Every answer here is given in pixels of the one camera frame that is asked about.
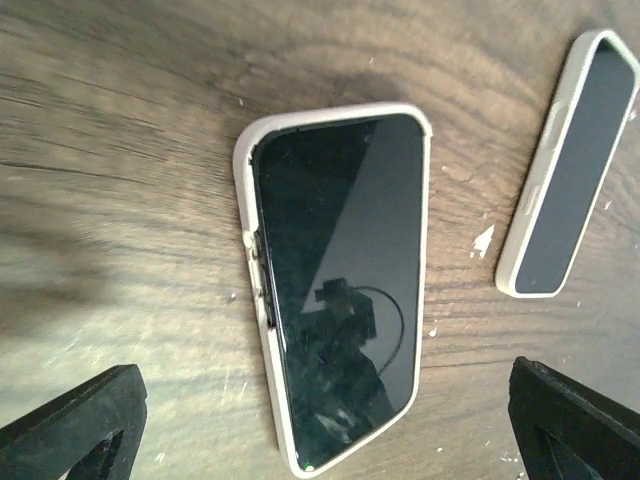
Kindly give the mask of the black smartphone green edge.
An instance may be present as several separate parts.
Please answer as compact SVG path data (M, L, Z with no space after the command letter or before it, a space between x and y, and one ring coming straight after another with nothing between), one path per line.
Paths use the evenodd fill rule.
M634 84L631 66L608 41L601 41L524 253L517 292L550 294L561 287Z

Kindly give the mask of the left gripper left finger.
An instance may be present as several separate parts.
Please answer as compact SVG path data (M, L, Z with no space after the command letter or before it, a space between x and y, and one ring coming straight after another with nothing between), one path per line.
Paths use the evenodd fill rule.
M137 365L105 370L1 428L1 477L128 479L146 398Z

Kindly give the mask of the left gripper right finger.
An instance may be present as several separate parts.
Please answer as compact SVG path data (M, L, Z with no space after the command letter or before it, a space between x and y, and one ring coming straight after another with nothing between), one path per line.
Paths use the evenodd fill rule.
M524 356L508 413L530 479L637 479L639 414Z

